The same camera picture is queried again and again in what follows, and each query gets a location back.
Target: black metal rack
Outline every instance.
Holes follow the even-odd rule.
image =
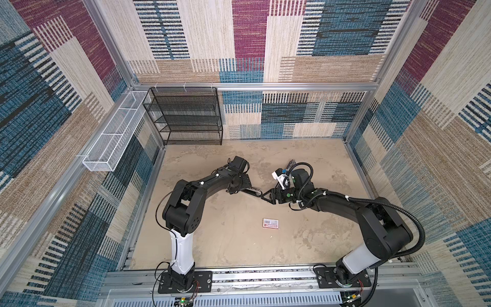
[[[221,145],[223,124],[215,87],[153,87],[143,106],[165,145]]]

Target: stained floor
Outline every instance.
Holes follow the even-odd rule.
[[[170,145],[143,221],[132,269],[152,269],[171,258],[170,234],[155,222],[155,209],[162,197],[179,179],[203,178],[236,155],[249,161],[252,185],[263,192],[275,185],[271,173],[295,159],[313,166],[315,187],[367,197],[342,140]],[[166,200],[158,211],[160,219],[165,204]],[[263,228],[263,218],[279,220],[279,229]],[[296,212],[288,204],[271,205],[245,193],[220,191],[205,203],[202,222],[194,232],[193,256],[197,267],[335,262],[361,242],[358,225],[340,216],[310,209]]]

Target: white mesh basket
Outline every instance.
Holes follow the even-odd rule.
[[[121,103],[83,160],[89,171],[114,171],[140,123],[146,91],[132,91]]]

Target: mesh shelf tier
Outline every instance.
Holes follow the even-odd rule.
[[[136,127],[145,114],[143,101],[150,99],[145,91],[132,91],[124,99],[99,135],[83,165],[89,171],[114,171],[128,146]]]
[[[143,106],[166,145],[222,143],[223,124],[214,87],[153,87]]]

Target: black mounting plate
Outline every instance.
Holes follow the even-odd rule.
[[[342,288],[340,285],[336,283],[336,275],[333,270],[335,267],[317,267],[314,269],[314,273],[317,276],[317,284],[321,289],[330,289],[330,288]],[[367,271],[363,270],[360,272],[358,279],[363,283],[364,287],[370,287],[372,282],[369,277],[365,277],[367,275]],[[358,281],[355,282],[352,287],[358,288],[360,287]]]
[[[212,271],[195,271],[194,272],[194,279],[199,282],[199,290],[198,293],[205,293],[205,292],[211,292],[212,291],[212,277],[213,277],[213,272]],[[180,287],[177,287],[177,284],[173,281],[170,282],[170,287],[165,286],[166,281],[170,279],[169,274],[162,274],[162,280],[159,282],[159,289],[157,292],[159,294],[171,294],[171,293],[177,293],[179,294],[179,291],[177,289],[180,289]],[[196,283],[193,282],[191,289],[186,291],[185,293],[192,293],[196,289]]]

